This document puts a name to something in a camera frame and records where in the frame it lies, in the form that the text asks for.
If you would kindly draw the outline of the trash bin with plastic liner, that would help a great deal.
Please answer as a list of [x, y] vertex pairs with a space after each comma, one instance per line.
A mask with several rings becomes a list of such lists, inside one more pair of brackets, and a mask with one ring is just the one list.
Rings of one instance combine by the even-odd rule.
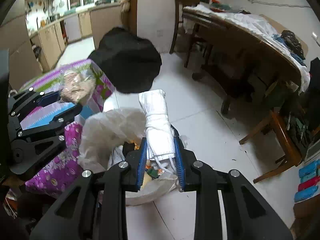
[[[90, 116], [82, 128], [78, 164], [99, 173], [125, 159], [124, 144], [140, 146], [145, 137], [145, 116], [137, 108], [119, 108]], [[126, 205], [152, 202], [176, 188], [177, 177], [164, 172], [157, 179], [149, 175], [138, 192], [126, 193]]]

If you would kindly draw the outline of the blue bottle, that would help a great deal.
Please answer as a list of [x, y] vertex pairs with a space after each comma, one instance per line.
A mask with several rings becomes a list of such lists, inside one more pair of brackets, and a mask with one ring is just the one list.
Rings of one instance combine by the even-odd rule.
[[318, 185], [299, 191], [294, 196], [295, 203], [311, 198], [318, 191]]
[[312, 173], [313, 171], [317, 170], [317, 167], [319, 166], [320, 160], [314, 160], [310, 162], [308, 165], [304, 166], [299, 170], [299, 177], [303, 178], [304, 176]]

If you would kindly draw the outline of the wooden stool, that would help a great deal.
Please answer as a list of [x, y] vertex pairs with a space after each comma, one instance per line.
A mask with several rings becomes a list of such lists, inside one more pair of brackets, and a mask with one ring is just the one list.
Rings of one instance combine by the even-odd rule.
[[258, 151], [258, 160], [267, 161], [273, 169], [253, 179], [258, 183], [297, 167], [302, 162], [302, 154], [289, 136], [283, 118], [276, 111], [269, 111], [244, 138], [240, 145], [251, 142]]

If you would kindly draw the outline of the dark clothes pile on table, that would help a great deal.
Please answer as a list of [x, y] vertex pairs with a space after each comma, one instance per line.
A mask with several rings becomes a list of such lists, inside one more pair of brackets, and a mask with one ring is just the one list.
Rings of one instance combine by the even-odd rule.
[[296, 38], [295, 33], [290, 30], [282, 31], [281, 35], [274, 34], [273, 39], [284, 45], [289, 51], [290, 55], [302, 66], [306, 66], [304, 63], [305, 56], [301, 43]]

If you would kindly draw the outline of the round wooden dining table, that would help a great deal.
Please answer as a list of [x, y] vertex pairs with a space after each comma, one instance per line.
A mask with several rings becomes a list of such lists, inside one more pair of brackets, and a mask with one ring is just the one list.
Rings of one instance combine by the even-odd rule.
[[183, 12], [197, 34], [209, 45], [204, 64], [193, 73], [194, 80], [209, 74], [223, 88], [226, 97], [221, 113], [228, 114], [233, 100], [250, 98], [256, 92], [266, 92], [273, 84], [283, 83], [300, 94], [300, 72], [271, 46], [222, 20]]

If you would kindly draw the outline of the white cloth on table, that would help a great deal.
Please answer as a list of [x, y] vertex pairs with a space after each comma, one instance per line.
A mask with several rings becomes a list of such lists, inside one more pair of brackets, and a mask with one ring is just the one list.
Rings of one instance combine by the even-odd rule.
[[195, 7], [186, 6], [182, 11], [208, 16], [211, 20], [222, 20], [225, 23], [230, 23], [232, 26], [239, 27], [241, 30], [253, 35], [259, 40], [266, 42], [266, 44], [279, 52], [299, 70], [301, 80], [299, 92], [304, 93], [307, 91], [310, 85], [310, 74], [307, 66], [302, 58], [286, 45], [284, 39], [276, 29], [262, 16], [232, 12], [214, 12], [201, 4]]

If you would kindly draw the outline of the white cloth bundle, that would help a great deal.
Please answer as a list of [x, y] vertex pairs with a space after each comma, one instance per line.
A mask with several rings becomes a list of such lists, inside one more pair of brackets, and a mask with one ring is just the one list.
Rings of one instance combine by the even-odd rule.
[[138, 94], [145, 115], [146, 157], [156, 170], [176, 174], [174, 132], [169, 121], [165, 92], [161, 89]]

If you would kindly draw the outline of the dark wooden chair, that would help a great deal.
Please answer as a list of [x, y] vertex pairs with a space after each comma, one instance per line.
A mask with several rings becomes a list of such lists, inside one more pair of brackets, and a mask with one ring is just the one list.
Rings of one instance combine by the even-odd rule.
[[200, 51], [203, 52], [203, 57], [209, 51], [208, 42], [197, 34], [197, 31], [200, 29], [195, 23], [191, 26], [192, 22], [183, 18], [182, 10], [185, 7], [195, 7], [199, 5], [200, 0], [175, 0], [175, 25], [174, 25], [174, 34], [172, 37], [172, 42], [170, 46], [169, 53], [172, 54], [175, 50], [176, 42], [178, 35], [185, 36], [188, 38], [188, 49], [187, 49], [187, 59], [185, 60], [184, 67], [187, 68], [190, 60], [191, 51], [194, 45], [198, 45]]

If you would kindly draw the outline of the clear bag of brown scraps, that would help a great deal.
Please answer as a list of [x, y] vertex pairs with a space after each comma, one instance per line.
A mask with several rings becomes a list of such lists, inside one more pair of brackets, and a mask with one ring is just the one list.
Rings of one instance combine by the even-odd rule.
[[69, 69], [62, 75], [60, 100], [75, 105], [86, 105], [95, 90], [96, 80], [90, 69]]

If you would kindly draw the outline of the kitchen cabinets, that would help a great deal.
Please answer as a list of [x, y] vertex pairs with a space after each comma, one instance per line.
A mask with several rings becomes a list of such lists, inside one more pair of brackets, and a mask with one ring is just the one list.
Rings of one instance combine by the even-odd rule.
[[56, 20], [29, 35], [23, 16], [1, 26], [1, 49], [9, 52], [9, 87], [19, 89], [27, 81], [54, 69], [67, 46], [102, 37], [121, 24], [119, 3], [108, 3]]

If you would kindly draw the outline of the red bottle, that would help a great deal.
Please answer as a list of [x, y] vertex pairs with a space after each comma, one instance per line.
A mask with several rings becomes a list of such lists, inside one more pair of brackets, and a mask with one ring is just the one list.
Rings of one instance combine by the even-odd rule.
[[311, 179], [309, 179], [309, 180], [307, 180], [307, 181], [305, 181], [303, 183], [300, 183], [298, 185], [298, 191], [300, 192], [300, 191], [308, 189], [308, 188], [310, 188], [312, 186], [316, 186], [319, 181], [320, 181], [319, 176], [316, 176], [316, 177], [311, 178]]

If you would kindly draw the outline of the black cloth covered object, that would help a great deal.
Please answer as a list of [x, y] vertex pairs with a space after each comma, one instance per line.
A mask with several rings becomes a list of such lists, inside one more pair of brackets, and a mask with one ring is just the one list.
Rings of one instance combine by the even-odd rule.
[[150, 90], [162, 65], [161, 56], [151, 41], [121, 27], [107, 32], [88, 58], [100, 67], [116, 90], [124, 94]]

